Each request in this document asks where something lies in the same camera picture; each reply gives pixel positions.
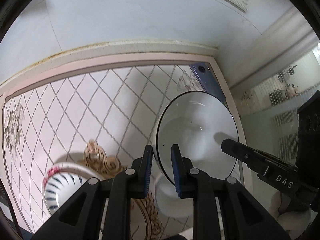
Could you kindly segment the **plain white bowl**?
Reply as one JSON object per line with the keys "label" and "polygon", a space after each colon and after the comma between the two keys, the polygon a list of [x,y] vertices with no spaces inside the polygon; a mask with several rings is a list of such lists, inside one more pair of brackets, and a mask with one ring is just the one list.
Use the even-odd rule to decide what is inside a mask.
{"label": "plain white bowl", "polygon": [[174,144],[195,168],[213,178],[227,178],[236,159],[221,150],[225,139],[239,140],[229,109],[215,96],[195,90],[180,94],[165,107],[154,129],[152,144],[157,165],[173,184],[171,147]]}

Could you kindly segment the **white plate blue stripes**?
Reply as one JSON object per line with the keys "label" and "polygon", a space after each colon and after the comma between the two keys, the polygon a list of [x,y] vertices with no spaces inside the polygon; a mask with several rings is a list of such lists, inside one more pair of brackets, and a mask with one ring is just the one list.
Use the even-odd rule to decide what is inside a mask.
{"label": "white plate blue stripes", "polygon": [[50,177],[47,185],[42,187],[42,198],[48,212],[54,214],[88,180],[69,172]]}

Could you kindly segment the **blue smartphone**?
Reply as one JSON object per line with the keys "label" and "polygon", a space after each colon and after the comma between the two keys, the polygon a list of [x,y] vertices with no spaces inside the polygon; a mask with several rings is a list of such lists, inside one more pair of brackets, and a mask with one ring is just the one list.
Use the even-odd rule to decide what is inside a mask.
{"label": "blue smartphone", "polygon": [[225,103],[226,97],[210,68],[203,62],[191,64],[190,68],[204,91],[215,96],[222,103]]}

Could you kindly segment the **white plate grey pattern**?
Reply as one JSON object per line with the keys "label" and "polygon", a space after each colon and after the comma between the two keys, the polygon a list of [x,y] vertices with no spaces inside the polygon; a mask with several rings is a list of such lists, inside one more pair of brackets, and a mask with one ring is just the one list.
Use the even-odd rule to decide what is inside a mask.
{"label": "white plate grey pattern", "polygon": [[99,180],[104,180],[103,176],[93,171],[91,168],[88,168],[84,165],[77,163],[69,163],[69,162],[60,162],[54,164],[45,174],[44,179],[42,181],[42,187],[45,187],[48,183],[50,177],[55,174],[61,172],[69,172],[76,174],[77,176],[82,176],[86,179],[96,177]]}

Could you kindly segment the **pink diamond pattern table mat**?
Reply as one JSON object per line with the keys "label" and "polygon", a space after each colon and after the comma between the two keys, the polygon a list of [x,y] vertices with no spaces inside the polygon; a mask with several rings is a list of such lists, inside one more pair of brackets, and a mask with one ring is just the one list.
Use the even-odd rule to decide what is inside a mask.
{"label": "pink diamond pattern table mat", "polygon": [[18,224],[33,233],[49,218],[42,180],[58,162],[83,163],[94,140],[120,167],[152,142],[165,107],[203,90],[191,65],[213,74],[235,118],[240,117],[214,58],[176,53],[102,56],[36,65],[1,87],[1,178]]}

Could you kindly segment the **glass sliding door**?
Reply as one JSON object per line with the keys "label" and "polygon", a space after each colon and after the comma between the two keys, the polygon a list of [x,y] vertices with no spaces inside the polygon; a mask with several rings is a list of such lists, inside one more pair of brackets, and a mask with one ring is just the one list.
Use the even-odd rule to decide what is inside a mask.
{"label": "glass sliding door", "polygon": [[234,98],[246,143],[292,164],[298,153],[297,109],[319,90],[319,44],[277,74]]}

